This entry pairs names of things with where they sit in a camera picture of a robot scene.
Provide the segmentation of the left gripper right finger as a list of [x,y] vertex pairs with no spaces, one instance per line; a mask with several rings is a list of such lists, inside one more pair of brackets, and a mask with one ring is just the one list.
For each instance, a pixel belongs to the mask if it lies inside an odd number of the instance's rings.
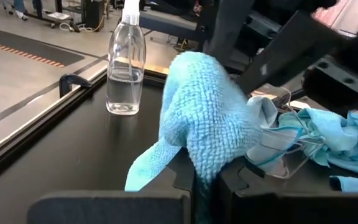
[[332,175],[350,172],[307,162],[288,180],[268,176],[240,157],[216,179],[217,224],[358,224],[358,192]]

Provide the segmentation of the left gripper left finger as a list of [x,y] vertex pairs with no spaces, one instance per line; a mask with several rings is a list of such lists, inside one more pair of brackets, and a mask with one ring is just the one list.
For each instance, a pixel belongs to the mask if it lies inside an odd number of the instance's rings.
[[137,192],[66,190],[33,203],[26,224],[194,224],[195,170],[185,148]]

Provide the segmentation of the teal microfiber towel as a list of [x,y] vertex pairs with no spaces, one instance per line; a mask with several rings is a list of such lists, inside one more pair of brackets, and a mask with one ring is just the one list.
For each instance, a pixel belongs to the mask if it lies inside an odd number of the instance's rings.
[[309,114],[305,113],[303,110],[297,113],[282,113],[277,119],[278,127],[290,126],[296,128],[303,128],[305,131],[309,131],[311,129],[308,125],[309,121]]

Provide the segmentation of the light blue microfiber towel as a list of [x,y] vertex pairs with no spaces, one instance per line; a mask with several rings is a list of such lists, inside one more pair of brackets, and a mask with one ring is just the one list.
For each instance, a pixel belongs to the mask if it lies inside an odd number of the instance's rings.
[[213,180],[261,135],[247,97],[222,65],[204,53],[183,52],[172,61],[163,89],[158,140],[133,162],[124,189],[146,186],[184,147],[196,171],[195,223],[212,224]]
[[341,192],[358,192],[358,178],[332,175],[329,177],[329,184],[332,189]]
[[344,118],[330,111],[307,108],[298,112],[298,117],[310,134],[325,140],[322,148],[311,156],[312,161],[358,173],[357,113],[348,113]]

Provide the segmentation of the clear spray bottle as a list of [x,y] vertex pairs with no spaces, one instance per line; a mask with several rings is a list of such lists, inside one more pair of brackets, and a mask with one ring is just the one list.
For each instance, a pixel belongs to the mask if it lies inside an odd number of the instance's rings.
[[112,114],[133,115],[139,111],[146,61],[139,2],[124,1],[121,21],[109,42],[106,107]]

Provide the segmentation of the dark blue table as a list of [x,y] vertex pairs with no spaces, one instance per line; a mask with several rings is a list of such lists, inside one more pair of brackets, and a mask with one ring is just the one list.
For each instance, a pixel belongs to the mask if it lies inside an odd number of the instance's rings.
[[140,11],[139,25],[142,28],[181,37],[183,39],[204,41],[204,35],[197,31],[197,23],[180,16],[148,10]]

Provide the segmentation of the orange-striped black floor mat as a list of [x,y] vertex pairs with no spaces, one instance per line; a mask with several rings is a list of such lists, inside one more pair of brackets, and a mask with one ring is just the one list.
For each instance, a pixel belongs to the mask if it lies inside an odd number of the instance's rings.
[[82,55],[3,31],[0,31],[0,50],[59,68],[84,59]]

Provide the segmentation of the black bin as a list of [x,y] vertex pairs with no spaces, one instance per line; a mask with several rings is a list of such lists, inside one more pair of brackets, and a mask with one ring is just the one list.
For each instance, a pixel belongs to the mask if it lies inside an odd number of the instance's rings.
[[104,27],[105,0],[83,0],[83,22],[86,28],[99,32]]

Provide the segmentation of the person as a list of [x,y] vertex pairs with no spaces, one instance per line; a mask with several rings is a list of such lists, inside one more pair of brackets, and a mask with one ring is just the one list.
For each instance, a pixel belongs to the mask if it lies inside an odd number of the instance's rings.
[[35,14],[29,14],[25,9],[24,0],[14,0],[14,14],[21,20],[26,21],[28,19],[27,15],[36,19],[43,19],[42,11],[43,5],[42,0],[32,0],[33,8],[35,9]]

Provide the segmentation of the black metal table frame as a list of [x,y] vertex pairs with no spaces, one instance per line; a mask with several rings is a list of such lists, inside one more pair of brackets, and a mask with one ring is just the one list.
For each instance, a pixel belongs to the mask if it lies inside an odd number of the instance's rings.
[[157,138],[165,80],[146,72],[134,116],[107,112],[105,73],[66,94],[0,144],[0,194],[123,189],[132,161]]

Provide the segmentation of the black frame clamp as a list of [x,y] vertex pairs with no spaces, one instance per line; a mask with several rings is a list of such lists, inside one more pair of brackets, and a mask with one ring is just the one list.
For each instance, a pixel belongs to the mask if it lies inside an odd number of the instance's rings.
[[80,77],[76,74],[64,74],[58,81],[59,97],[62,98],[72,91],[72,85],[79,85],[81,87],[89,88],[93,84],[87,79]]

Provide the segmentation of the black wheeled desk frame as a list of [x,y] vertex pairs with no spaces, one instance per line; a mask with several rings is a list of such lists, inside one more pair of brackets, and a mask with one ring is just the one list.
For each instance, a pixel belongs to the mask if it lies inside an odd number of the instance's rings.
[[72,16],[63,13],[62,0],[54,0],[55,10],[48,11],[43,7],[42,0],[33,0],[35,12],[25,11],[24,15],[48,22],[52,29],[59,27],[61,30],[69,32],[80,32],[80,28],[75,24]]

